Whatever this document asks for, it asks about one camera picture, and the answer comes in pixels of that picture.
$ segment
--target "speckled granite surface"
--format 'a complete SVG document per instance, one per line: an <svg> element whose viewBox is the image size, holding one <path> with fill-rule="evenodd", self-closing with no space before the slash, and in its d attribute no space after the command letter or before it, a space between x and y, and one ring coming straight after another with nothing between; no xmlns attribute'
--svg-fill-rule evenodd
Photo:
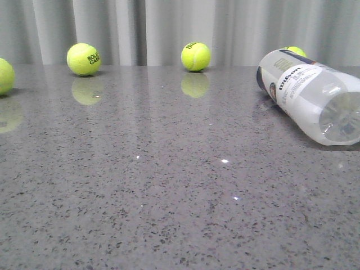
<svg viewBox="0 0 360 270"><path fill-rule="evenodd" d="M1 270L360 269L359 146L312 142L255 67L14 68Z"/></svg>

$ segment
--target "plastic bottle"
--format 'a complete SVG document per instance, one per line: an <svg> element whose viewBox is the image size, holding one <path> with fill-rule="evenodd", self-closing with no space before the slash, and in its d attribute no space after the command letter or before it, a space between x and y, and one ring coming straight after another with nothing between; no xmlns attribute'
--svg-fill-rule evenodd
<svg viewBox="0 0 360 270"><path fill-rule="evenodd" d="M360 79L285 49L261 60L256 79L316 142L352 145L360 141Z"/></svg>

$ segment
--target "bottle label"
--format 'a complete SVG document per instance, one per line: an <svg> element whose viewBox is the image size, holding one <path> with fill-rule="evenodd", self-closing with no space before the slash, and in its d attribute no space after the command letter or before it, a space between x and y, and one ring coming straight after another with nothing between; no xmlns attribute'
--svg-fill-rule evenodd
<svg viewBox="0 0 360 270"><path fill-rule="evenodd" d="M297 96L321 71L322 68L317 65L293 66L280 76L277 85L270 85L270 95L288 113Z"/></svg>

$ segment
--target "gray curtain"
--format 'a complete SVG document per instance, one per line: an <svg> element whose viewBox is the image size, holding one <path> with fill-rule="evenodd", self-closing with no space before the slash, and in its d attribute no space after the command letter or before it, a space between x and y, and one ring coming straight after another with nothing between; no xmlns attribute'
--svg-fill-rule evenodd
<svg viewBox="0 0 360 270"><path fill-rule="evenodd" d="M330 66L360 65L360 0L0 0L0 57L60 64L76 42L105 65L180 65L188 42L210 65L256 66L301 47Z"/></svg>

